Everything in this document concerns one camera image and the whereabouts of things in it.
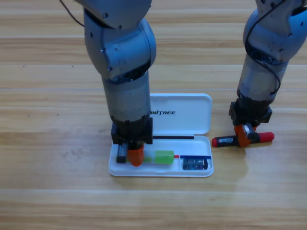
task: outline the red and black object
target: red and black object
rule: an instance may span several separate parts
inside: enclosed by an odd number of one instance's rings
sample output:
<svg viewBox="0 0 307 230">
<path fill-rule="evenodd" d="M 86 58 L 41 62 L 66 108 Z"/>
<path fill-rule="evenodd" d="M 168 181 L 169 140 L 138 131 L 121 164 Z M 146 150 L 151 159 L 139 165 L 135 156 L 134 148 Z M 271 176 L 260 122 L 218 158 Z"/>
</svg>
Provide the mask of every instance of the red and black object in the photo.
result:
<svg viewBox="0 0 307 230">
<path fill-rule="evenodd" d="M 253 140 L 250 141 L 250 144 L 270 142 L 274 140 L 275 135 L 273 133 L 255 133 Z M 219 147 L 228 147 L 228 146 L 242 146 L 242 143 L 239 142 L 238 136 L 227 136 L 227 137 L 218 137 L 212 139 L 212 146 Z"/>
</svg>

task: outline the case lid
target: case lid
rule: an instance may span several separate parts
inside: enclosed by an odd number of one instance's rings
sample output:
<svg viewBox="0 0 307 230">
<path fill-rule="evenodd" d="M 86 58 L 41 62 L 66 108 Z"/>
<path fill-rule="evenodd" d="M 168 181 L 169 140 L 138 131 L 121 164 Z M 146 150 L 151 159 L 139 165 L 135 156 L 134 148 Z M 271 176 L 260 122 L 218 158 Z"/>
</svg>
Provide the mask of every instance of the case lid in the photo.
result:
<svg viewBox="0 0 307 230">
<path fill-rule="evenodd" d="M 204 93 L 151 94 L 154 136 L 205 134 L 211 125 L 212 99 Z"/>
</svg>

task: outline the green block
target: green block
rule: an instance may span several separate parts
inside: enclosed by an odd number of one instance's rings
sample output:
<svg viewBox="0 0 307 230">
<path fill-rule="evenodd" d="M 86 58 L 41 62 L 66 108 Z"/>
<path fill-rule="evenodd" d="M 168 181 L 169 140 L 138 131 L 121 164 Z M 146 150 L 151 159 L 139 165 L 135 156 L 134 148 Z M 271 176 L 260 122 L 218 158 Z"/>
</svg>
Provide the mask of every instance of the green block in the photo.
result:
<svg viewBox="0 0 307 230">
<path fill-rule="evenodd" d="M 174 151 L 156 151 L 154 162 L 156 164 L 172 164 L 174 162 Z"/>
</svg>

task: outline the black label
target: black label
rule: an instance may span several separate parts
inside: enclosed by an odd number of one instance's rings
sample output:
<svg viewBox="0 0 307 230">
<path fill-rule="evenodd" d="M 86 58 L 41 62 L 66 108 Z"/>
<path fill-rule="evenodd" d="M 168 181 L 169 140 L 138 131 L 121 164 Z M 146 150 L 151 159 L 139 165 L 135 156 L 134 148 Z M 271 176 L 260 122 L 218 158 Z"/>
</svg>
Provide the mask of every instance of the black label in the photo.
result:
<svg viewBox="0 0 307 230">
<path fill-rule="evenodd" d="M 174 115 L 176 111 L 151 111 L 150 114 L 153 115 Z"/>
<path fill-rule="evenodd" d="M 219 139 L 219 143 L 232 143 L 234 141 L 233 138 Z"/>
</svg>

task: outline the green object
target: green object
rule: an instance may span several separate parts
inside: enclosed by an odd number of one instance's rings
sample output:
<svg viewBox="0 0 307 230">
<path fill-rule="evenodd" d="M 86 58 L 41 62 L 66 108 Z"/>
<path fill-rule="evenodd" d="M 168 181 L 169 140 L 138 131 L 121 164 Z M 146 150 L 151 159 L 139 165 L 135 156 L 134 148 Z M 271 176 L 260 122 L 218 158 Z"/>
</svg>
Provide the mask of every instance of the green object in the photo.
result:
<svg viewBox="0 0 307 230">
<path fill-rule="evenodd" d="M 174 151 L 155 151 L 154 155 L 150 152 L 144 151 L 143 163 L 154 164 L 172 164 L 174 162 Z"/>
<path fill-rule="evenodd" d="M 154 162 L 156 164 L 172 164 L 174 162 L 174 151 L 156 151 Z"/>
</svg>

